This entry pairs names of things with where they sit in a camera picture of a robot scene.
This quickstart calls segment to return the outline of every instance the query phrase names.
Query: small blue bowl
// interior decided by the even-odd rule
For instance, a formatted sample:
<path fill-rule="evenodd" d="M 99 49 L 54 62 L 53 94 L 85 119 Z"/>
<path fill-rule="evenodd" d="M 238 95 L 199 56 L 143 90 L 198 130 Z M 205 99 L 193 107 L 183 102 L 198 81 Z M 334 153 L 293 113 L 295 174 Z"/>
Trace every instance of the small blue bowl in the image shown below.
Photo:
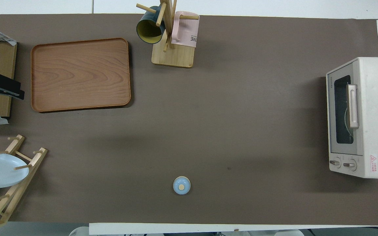
<path fill-rule="evenodd" d="M 173 182 L 173 189 L 177 194 L 184 195 L 190 190 L 190 181 L 185 176 L 177 177 Z"/>

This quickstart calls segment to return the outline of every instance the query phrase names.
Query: white toaster oven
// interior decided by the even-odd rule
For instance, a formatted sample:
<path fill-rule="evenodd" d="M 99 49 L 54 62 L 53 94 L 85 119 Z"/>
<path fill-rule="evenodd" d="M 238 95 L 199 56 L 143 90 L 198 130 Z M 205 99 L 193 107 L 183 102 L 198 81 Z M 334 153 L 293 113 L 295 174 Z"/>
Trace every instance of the white toaster oven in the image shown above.
<path fill-rule="evenodd" d="M 378 58 L 355 58 L 326 74 L 329 168 L 378 178 Z"/>

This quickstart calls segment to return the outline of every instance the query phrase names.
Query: oven window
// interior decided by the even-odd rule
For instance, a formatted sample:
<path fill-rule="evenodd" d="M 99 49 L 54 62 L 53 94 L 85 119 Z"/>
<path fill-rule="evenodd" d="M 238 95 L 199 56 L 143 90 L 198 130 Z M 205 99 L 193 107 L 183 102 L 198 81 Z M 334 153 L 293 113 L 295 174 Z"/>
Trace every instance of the oven window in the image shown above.
<path fill-rule="evenodd" d="M 336 117 L 336 142 L 340 144 L 352 144 L 354 133 L 347 126 L 348 96 L 347 85 L 351 84 L 351 77 L 345 76 L 334 82 L 335 87 L 335 117 Z"/>

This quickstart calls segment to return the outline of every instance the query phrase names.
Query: mug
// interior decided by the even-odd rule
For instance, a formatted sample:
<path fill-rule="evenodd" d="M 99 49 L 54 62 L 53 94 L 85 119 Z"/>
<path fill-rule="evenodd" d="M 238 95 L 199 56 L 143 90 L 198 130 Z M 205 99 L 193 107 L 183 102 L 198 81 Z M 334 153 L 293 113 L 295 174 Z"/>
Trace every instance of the mug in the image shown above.
<path fill-rule="evenodd" d="M 199 20 L 183 20 L 181 15 L 197 16 L 193 12 L 177 11 L 174 14 L 173 31 L 171 33 L 171 43 L 196 48 L 198 39 Z"/>
<path fill-rule="evenodd" d="M 161 6 L 152 6 L 150 8 L 154 9 L 156 13 L 149 11 L 145 12 L 141 20 L 139 20 L 138 24 L 136 25 L 136 33 L 144 42 L 154 44 L 161 40 L 165 30 L 165 25 L 164 21 L 161 21 L 160 26 L 156 26 Z"/>

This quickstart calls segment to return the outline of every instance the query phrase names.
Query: brown tray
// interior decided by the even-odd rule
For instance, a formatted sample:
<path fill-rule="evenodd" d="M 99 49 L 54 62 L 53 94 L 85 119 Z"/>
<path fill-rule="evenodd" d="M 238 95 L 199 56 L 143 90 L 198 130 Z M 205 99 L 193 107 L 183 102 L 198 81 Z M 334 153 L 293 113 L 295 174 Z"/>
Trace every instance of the brown tray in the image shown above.
<path fill-rule="evenodd" d="M 37 112 L 123 106 L 131 99 L 125 39 L 43 44 L 31 53 Z"/>

